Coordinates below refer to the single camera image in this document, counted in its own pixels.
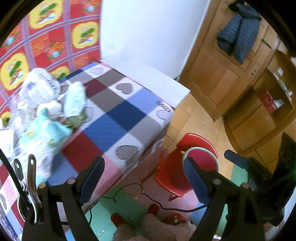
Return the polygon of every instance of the black cable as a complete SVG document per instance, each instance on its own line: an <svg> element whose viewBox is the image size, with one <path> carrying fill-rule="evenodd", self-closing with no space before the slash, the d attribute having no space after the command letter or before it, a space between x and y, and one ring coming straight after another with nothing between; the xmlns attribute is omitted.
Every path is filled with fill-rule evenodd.
<svg viewBox="0 0 296 241"><path fill-rule="evenodd" d="M27 208L29 208L31 206L29 199L27 197L27 195L25 194L25 192L23 191L20 182L15 174L15 171L13 170L12 166L10 165L7 157L4 155L3 151L0 148L0 159L2 161L2 163L4 164L4 166L6 167L8 173L11 176L11 179L13 180L15 187L17 188L21 199L24 201L24 204L26 205Z"/></svg>
<svg viewBox="0 0 296 241"><path fill-rule="evenodd" d="M90 218L89 218L89 225L91 224L91 220L92 220L92 213L91 213L91 210L92 208L89 210L89 214L91 215Z"/></svg>
<svg viewBox="0 0 296 241"><path fill-rule="evenodd" d="M116 201L116 199L115 199L116 194L117 194L121 189L123 189L123 188L125 188L125 187L127 187L127 186L130 186L130 185L134 185L134 184L137 184L137 185L141 186L141 194L147 196L151 201L157 203L157 204L161 207L161 209L163 209L163 210L174 210L174 211L178 211L178 212L182 212L182 213L191 213L191 212L194 212L194 211L197 211L197 210L200 210L200 209L206 207L205 205L202 205L202 206L200 206L200 207L197 207L197 208L194 208L194 209L191 209L191 210L183 210L183 209L178 209L178 208L165 208L165 207L163 207L163 206L161 205L160 202L155 201L154 199L152 199L151 197L149 197L146 193L143 193L143 186L142 186L141 184L139 184L139 183L131 183L131 184L124 185L122 188L120 188L120 189L114 194L113 197L103 197L103 198L113 199L113 202L117 203L117 201Z"/></svg>

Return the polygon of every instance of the white cloth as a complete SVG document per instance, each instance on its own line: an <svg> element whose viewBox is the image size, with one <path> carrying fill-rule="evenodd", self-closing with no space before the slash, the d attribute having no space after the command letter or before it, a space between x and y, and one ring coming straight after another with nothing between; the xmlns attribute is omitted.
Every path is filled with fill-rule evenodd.
<svg viewBox="0 0 296 241"><path fill-rule="evenodd" d="M113 241L188 241L196 226L190 223L168 225L159 221L153 214L147 214L142 222L142 235L136 236L128 224L122 224L114 233Z"/></svg>

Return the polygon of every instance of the hanging jacket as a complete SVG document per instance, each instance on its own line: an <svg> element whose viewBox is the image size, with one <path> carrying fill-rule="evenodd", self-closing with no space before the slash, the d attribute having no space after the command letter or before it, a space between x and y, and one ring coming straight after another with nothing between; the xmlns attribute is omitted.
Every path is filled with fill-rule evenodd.
<svg viewBox="0 0 296 241"><path fill-rule="evenodd" d="M220 49L242 64L256 40L261 16L251 6L237 4L238 13L217 35Z"/></svg>

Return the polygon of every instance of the heart pattern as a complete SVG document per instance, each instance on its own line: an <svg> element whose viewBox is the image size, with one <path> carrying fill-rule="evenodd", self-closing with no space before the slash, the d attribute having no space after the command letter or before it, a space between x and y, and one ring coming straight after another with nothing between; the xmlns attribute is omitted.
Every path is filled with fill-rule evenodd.
<svg viewBox="0 0 296 241"><path fill-rule="evenodd" d="M171 115L172 113L168 110L158 110L156 112L156 116L162 120L168 119Z"/></svg>
<svg viewBox="0 0 296 241"><path fill-rule="evenodd" d="M133 163L138 152L137 146L124 145L117 147L115 155L121 160L126 160L125 165L129 166Z"/></svg>
<svg viewBox="0 0 296 241"><path fill-rule="evenodd" d="M4 209L7 210L6 200L2 194L0 194L0 200L2 201Z"/></svg>
<svg viewBox="0 0 296 241"><path fill-rule="evenodd" d="M103 68L93 68L90 70L90 72L95 75L100 75L103 72Z"/></svg>
<svg viewBox="0 0 296 241"><path fill-rule="evenodd" d="M93 107L85 107L84 113L86 114L86 119L83 121L83 123L90 122L94 117L94 108Z"/></svg>
<svg viewBox="0 0 296 241"><path fill-rule="evenodd" d="M162 143L163 143L163 141L162 141L162 140L161 140L161 141L159 141L159 142L157 142L157 143L154 145L154 149L156 149L156 148L160 147L160 146L162 145Z"/></svg>
<svg viewBox="0 0 296 241"><path fill-rule="evenodd" d="M117 90L121 90L121 92L125 95L129 95L133 92L133 85L130 83L120 83L115 87Z"/></svg>
<svg viewBox="0 0 296 241"><path fill-rule="evenodd" d="M67 92L67 90L69 89L70 84L67 82L63 82L60 84L60 91L59 91L59 95L65 94Z"/></svg>

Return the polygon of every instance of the table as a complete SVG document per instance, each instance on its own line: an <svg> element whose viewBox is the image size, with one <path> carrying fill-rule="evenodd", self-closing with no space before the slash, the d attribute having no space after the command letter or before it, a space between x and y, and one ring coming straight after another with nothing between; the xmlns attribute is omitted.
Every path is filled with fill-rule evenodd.
<svg viewBox="0 0 296 241"><path fill-rule="evenodd" d="M102 62L132 78L176 108L190 90L164 73L119 52L102 59Z"/></svg>
<svg viewBox="0 0 296 241"><path fill-rule="evenodd" d="M105 171L85 210L161 146L173 108L104 63L91 63L61 81L81 81L86 87L88 119L55 156L47 183L58 185L77 177L96 156L103 156ZM17 210L16 188L3 165L0 187L0 223L14 240L21 240L24 221Z"/></svg>

